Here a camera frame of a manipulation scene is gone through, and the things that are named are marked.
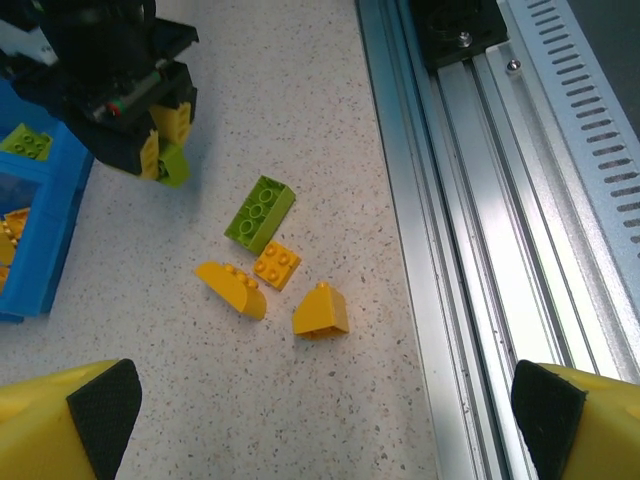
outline black mounting bracket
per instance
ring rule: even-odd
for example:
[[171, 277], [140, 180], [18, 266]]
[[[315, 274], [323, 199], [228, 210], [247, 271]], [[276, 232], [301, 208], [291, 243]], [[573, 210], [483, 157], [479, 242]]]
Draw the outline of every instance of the black mounting bracket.
[[466, 60], [507, 40], [496, 0], [410, 0], [428, 70]]

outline speckled countertop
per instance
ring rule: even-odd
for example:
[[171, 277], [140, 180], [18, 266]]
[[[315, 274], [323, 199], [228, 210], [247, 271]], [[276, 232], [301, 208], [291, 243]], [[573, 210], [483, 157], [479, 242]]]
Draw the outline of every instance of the speckled countertop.
[[[199, 87], [178, 191], [96, 165], [48, 318], [0, 325], [8, 383], [132, 358], [144, 399], [119, 479], [434, 479], [434, 444], [355, 6], [344, 0], [159, 2], [195, 24]], [[260, 174], [297, 201], [276, 239], [302, 257], [267, 317], [193, 274], [250, 268], [223, 232]], [[294, 338], [319, 280], [352, 333]]]

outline metal extrusion profile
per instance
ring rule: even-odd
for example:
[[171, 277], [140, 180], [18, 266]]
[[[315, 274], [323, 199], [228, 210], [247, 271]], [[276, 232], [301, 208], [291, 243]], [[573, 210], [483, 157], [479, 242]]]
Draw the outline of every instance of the metal extrusion profile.
[[434, 75], [406, 0], [358, 6], [440, 478], [536, 478], [517, 360], [640, 378], [637, 139], [564, 2]]

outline screw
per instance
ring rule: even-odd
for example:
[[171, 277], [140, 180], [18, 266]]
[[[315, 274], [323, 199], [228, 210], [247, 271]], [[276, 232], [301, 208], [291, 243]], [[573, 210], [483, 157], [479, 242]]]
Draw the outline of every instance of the screw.
[[458, 35], [458, 45], [461, 48], [467, 48], [473, 42], [473, 38], [469, 32], [460, 32]]
[[520, 70], [520, 67], [522, 67], [522, 63], [520, 62], [520, 60], [517, 59], [513, 59], [513, 60], [509, 60], [509, 63], [507, 63], [507, 71], [509, 73], [515, 73], [518, 70]]

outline green lego brick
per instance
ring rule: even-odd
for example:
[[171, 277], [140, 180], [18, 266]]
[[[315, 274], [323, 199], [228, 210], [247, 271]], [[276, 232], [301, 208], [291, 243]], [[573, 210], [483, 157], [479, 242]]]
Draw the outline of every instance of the green lego brick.
[[225, 236], [260, 255], [295, 199], [296, 195], [284, 183], [260, 177], [224, 232]]
[[189, 163], [182, 147], [166, 140], [160, 140], [160, 177], [158, 181], [177, 188], [189, 178]]
[[0, 151], [45, 161], [52, 143], [53, 138], [46, 133], [38, 134], [21, 123], [0, 143]]

